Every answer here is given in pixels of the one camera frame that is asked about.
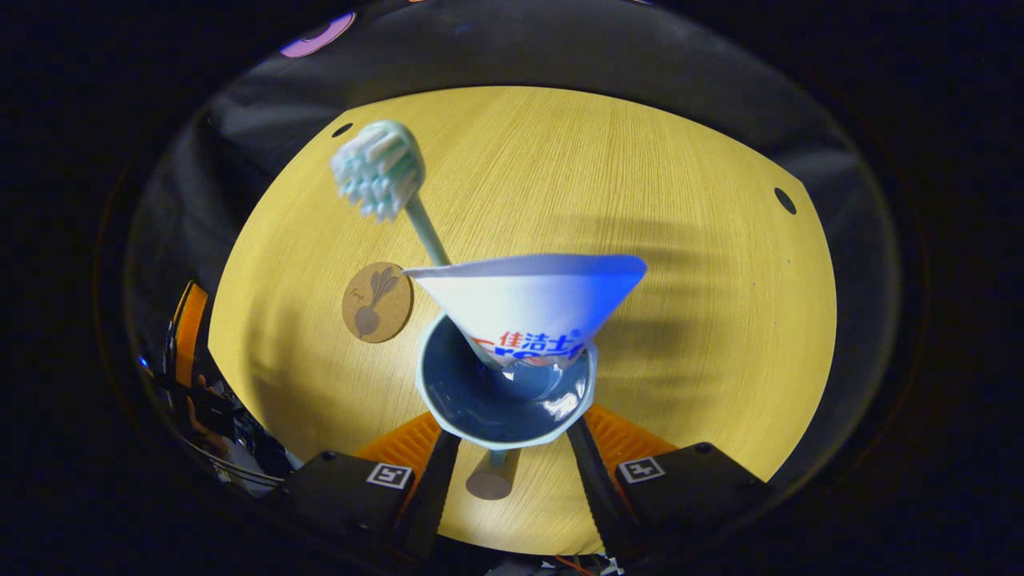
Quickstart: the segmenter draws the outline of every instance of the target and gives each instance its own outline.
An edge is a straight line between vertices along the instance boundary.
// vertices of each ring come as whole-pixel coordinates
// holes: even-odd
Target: cable
[[[591,572],[590,570],[587,570],[586,568],[580,566],[579,564],[575,564],[573,562],[569,562],[569,561],[565,560],[564,558],[562,558],[560,556],[555,554],[555,560],[557,560],[558,562],[560,562],[560,563],[562,563],[562,564],[564,564],[566,566],[571,566],[573,570],[575,570],[580,574],[583,574],[584,576],[594,576],[594,573]]]
[[[221,458],[218,458],[218,457],[210,454],[206,450],[203,450],[199,446],[196,446],[195,444],[188,442],[187,440],[185,440],[184,437],[180,437],[180,438],[181,438],[181,440],[184,441],[184,443],[186,445],[188,445],[189,447],[191,447],[193,450],[199,452],[203,456],[206,456],[211,462],[216,462],[216,463],[220,464],[221,466],[223,466],[225,468],[230,468],[230,469],[237,470],[237,471],[239,471],[241,474],[248,474],[248,475],[251,475],[253,478],[258,478],[258,479],[266,481],[266,482],[273,482],[273,483],[276,483],[276,484],[281,484],[282,482],[285,482],[285,479],[283,479],[283,478],[278,478],[278,477],[273,477],[273,476],[266,476],[264,474],[260,474],[260,472],[257,472],[257,471],[250,470],[249,468],[246,468],[244,466],[240,466],[240,465],[238,465],[238,464],[236,464],[233,462],[228,462],[227,460],[223,460]]]

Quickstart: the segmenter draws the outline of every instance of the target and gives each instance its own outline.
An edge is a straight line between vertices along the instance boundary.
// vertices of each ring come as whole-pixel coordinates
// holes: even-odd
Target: yellow wood surface
[[[420,142],[420,194],[453,261],[644,258],[647,277],[596,341],[597,403],[677,446],[710,441],[761,479],[775,472],[818,405],[836,336],[831,262],[804,187],[683,118],[531,87],[457,88],[347,111],[263,196],[224,270],[209,347],[289,450],[303,459],[351,453],[426,410],[414,378],[421,331],[439,313],[433,300],[415,286],[409,324],[380,344],[358,341],[342,320],[342,291],[364,265],[430,263],[408,217],[377,223],[336,195],[330,157],[382,118]],[[441,534],[531,553],[601,547],[564,436],[523,450],[504,500],[465,489],[482,454],[462,443]]]

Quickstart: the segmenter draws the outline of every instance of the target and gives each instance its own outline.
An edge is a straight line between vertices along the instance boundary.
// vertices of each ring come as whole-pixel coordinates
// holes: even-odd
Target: toothbrush head
[[[368,125],[331,158],[338,196],[362,205],[364,216],[394,220],[423,184],[426,166],[416,138],[391,120]]]

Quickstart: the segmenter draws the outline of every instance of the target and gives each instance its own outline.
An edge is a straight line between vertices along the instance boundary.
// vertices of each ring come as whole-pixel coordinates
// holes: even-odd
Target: coaster with radish illustration
[[[372,344],[401,332],[412,310],[413,285],[391,262],[374,262],[355,273],[341,301],[348,331]]]

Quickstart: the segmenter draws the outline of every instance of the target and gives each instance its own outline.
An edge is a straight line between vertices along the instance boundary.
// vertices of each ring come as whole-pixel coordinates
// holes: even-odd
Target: blue ceramic bowl
[[[424,334],[416,384],[442,428],[488,450],[511,450],[555,440],[591,407],[597,348],[588,344],[560,375],[531,370],[483,366],[441,315]]]

